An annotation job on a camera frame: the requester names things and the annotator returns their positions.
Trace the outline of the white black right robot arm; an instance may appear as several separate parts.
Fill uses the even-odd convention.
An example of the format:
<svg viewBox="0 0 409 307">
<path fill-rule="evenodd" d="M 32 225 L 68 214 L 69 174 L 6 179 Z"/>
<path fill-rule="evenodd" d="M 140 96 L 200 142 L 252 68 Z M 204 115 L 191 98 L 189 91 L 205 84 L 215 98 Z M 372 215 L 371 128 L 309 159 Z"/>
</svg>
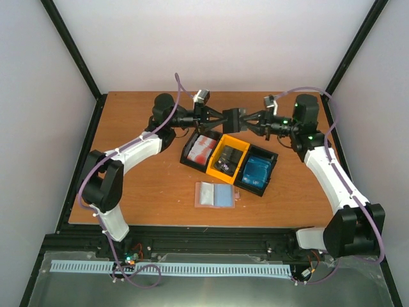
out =
<svg viewBox="0 0 409 307">
<path fill-rule="evenodd" d="M 266 108 L 242 115 L 240 124 L 258 136 L 288 137 L 292 150 L 319 182 L 332 208 L 326 227 L 302 228 L 295 232 L 300 249 L 315 249 L 334 258 L 375 256 L 379 264 L 385 258 L 382 229 L 385 211 L 372 204 L 342 169 L 328 136 L 318 129 L 320 106 L 310 94 L 297 95 L 291 117 L 277 115 L 273 95 L 265 97 Z"/>
</svg>

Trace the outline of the yellow card bin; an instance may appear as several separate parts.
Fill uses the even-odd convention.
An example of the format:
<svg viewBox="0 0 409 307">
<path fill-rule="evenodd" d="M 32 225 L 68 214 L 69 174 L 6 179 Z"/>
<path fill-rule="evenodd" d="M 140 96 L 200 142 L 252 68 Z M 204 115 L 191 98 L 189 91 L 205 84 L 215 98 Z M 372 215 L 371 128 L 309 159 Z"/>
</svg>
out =
<svg viewBox="0 0 409 307">
<path fill-rule="evenodd" d="M 224 134 L 208 159 L 205 173 L 233 185 L 250 144 Z"/>
</svg>

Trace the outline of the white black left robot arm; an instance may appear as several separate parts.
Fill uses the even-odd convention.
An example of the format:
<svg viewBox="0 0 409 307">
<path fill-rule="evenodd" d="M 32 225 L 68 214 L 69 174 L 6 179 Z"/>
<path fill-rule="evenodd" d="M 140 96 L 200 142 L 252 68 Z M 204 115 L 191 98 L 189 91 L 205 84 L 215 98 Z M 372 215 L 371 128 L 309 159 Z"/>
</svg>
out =
<svg viewBox="0 0 409 307">
<path fill-rule="evenodd" d="M 175 128 L 195 128 L 204 132 L 223 124 L 223 114 L 207 107 L 208 90 L 199 90 L 192 98 L 193 108 L 179 106 L 168 93 L 155 98 L 148 126 L 140 136 L 106 152 L 92 150 L 86 157 L 77 186 L 79 205 L 92 210 L 102 232 L 111 241 L 110 249 L 118 257 L 126 257 L 133 250 L 133 242 L 126 237 L 129 226 L 120 209 L 124 176 L 147 158 L 167 149 L 176 137 Z"/>
</svg>

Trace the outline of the black credit card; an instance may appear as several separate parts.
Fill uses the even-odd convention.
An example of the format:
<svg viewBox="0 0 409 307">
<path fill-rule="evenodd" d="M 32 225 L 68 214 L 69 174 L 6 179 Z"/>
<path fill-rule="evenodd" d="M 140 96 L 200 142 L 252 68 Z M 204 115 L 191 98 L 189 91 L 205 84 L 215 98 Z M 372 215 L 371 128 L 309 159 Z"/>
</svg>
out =
<svg viewBox="0 0 409 307">
<path fill-rule="evenodd" d="M 241 118 L 246 115 L 245 108 L 223 110 L 222 115 L 224 117 L 224 122 L 222 124 L 222 131 L 224 134 L 239 133 L 247 130 L 245 124 L 241 122 Z"/>
</svg>

